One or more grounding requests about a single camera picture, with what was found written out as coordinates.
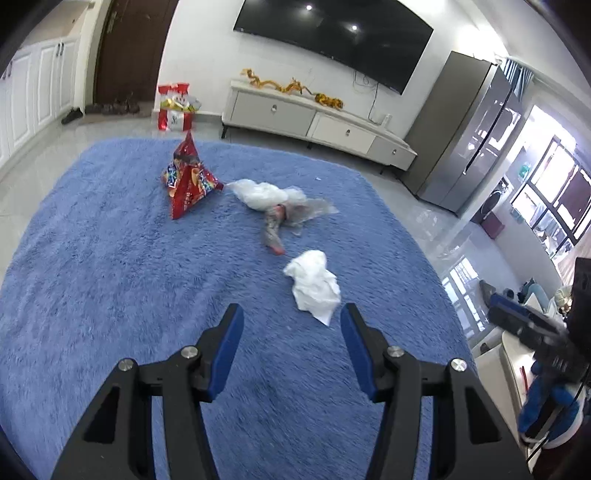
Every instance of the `metal screw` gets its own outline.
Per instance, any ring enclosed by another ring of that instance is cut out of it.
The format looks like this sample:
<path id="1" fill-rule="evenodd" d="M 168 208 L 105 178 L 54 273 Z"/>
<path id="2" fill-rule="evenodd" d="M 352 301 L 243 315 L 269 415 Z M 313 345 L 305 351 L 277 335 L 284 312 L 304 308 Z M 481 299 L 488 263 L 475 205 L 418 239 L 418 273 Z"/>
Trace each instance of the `metal screw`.
<path id="1" fill-rule="evenodd" d="M 393 356 L 394 358 L 400 358 L 404 355 L 404 350 L 402 350 L 399 346 L 393 345 L 389 346 L 386 350 L 389 356 Z"/>
<path id="2" fill-rule="evenodd" d="M 462 360 L 461 358 L 454 358 L 452 360 L 452 368 L 456 372 L 464 372 L 468 369 L 468 364 L 465 360 Z"/>
<path id="3" fill-rule="evenodd" d="M 134 367 L 134 361 L 131 358 L 124 358 L 121 362 L 119 362 L 119 370 L 123 372 L 127 372 L 127 370 L 131 370 Z"/>
<path id="4" fill-rule="evenodd" d="M 193 345 L 186 346 L 181 350 L 181 355 L 185 358 L 193 358 L 194 356 L 197 356 L 198 353 L 199 350 L 197 350 Z"/>

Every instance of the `cabinet drawer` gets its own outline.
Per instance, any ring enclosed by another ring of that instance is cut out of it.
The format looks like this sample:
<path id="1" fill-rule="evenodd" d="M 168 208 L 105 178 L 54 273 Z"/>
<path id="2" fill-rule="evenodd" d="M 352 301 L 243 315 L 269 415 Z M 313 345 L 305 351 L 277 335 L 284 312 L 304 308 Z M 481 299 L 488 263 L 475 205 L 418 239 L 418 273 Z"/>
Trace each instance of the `cabinet drawer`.
<path id="1" fill-rule="evenodd" d="M 315 111 L 294 103 L 240 92 L 232 123 L 305 137 Z"/>
<path id="2" fill-rule="evenodd" d="M 312 138 L 340 145 L 359 153 L 366 154 L 368 152 L 374 141 L 374 134 L 322 113 L 319 113 L 318 116 L 318 123 L 312 133 Z"/>
<path id="3" fill-rule="evenodd" d="M 375 137 L 368 151 L 368 157 L 383 165 L 394 165 L 402 170 L 407 170 L 413 162 L 415 154 L 396 143 Z"/>

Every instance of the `door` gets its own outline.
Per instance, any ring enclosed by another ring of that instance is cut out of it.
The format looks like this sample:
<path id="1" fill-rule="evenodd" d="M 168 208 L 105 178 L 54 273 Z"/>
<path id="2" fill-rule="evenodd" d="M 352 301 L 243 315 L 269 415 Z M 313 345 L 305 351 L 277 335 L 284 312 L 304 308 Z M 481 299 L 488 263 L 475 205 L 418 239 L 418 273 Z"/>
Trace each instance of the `door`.
<path id="1" fill-rule="evenodd" d="M 74 67 L 76 65 L 76 39 L 65 39 L 61 44 L 60 94 L 58 114 L 69 110 L 74 102 Z"/>
<path id="2" fill-rule="evenodd" d="M 0 77 L 0 112 L 6 111 L 7 84 L 8 78 L 7 73 L 5 72 Z M 2 167 L 10 157 L 6 119 L 6 115 L 0 115 L 0 167 Z"/>
<path id="3" fill-rule="evenodd" d="M 40 131 L 56 117 L 56 90 L 59 77 L 61 43 L 52 41 L 39 45 L 38 76 L 37 76 L 37 109 L 35 113 L 35 132 Z"/>
<path id="4" fill-rule="evenodd" d="M 423 200 L 441 205 L 484 142 L 510 89 L 511 85 L 502 70 L 497 68 L 484 98 L 470 118 L 453 150 L 450 154 L 444 154 L 439 159 L 424 187 L 418 192 Z"/>
<path id="5" fill-rule="evenodd" d="M 160 60 L 177 2 L 113 0 L 99 52 L 95 102 L 112 103 L 130 96 L 154 101 Z"/>
<path id="6" fill-rule="evenodd" d="M 442 207 L 457 212 L 467 202 L 470 195 L 478 188 L 480 182 L 495 165 L 520 118 L 521 104 L 515 94 L 510 93 L 499 119 L 492 127 L 491 135 L 486 140 L 486 144 L 473 162 L 467 165 L 464 170 L 465 173 L 460 176 L 441 203 Z"/>
<path id="7" fill-rule="evenodd" d="M 33 136 L 35 82 L 31 74 L 32 60 L 33 48 L 23 48 L 15 54 L 7 68 L 5 114 L 11 153 Z"/>

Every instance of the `brown wooden door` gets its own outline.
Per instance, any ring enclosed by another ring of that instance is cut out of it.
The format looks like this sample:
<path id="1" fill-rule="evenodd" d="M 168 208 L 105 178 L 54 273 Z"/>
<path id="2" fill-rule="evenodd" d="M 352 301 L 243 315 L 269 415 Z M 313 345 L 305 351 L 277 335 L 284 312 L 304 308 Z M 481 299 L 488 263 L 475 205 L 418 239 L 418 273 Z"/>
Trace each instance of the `brown wooden door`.
<path id="1" fill-rule="evenodd" d="M 95 102 L 154 100 L 168 28 L 178 0 L 113 0 L 103 31 Z"/>

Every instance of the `blue gripper pad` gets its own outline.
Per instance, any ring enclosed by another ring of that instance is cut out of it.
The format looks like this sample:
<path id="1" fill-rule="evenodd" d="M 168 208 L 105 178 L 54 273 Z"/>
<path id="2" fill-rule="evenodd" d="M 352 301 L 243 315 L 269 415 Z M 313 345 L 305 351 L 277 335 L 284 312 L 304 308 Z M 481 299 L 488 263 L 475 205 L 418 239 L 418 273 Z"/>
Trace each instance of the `blue gripper pad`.
<path id="1" fill-rule="evenodd" d="M 211 377 L 207 389 L 207 395 L 211 400 L 214 400 L 226 386 L 234 355 L 236 355 L 244 330 L 244 310 L 242 307 L 235 303 L 231 304 L 216 328 L 225 328 L 225 332 L 212 359 Z"/>
<path id="2" fill-rule="evenodd" d="M 528 310 L 523 305 L 518 304 L 515 300 L 508 299 L 504 295 L 499 295 L 498 293 L 493 293 L 491 295 L 491 308 L 493 307 L 507 307 L 515 313 L 520 313 L 525 316 L 528 314 Z"/>
<path id="3" fill-rule="evenodd" d="M 364 328 L 367 329 L 367 326 L 355 304 L 346 304 L 340 311 L 340 329 L 343 332 L 349 358 L 357 375 L 359 388 L 367 394 L 371 401 L 375 401 L 378 388 L 374 381 L 374 364 L 361 333 L 361 329 Z"/>

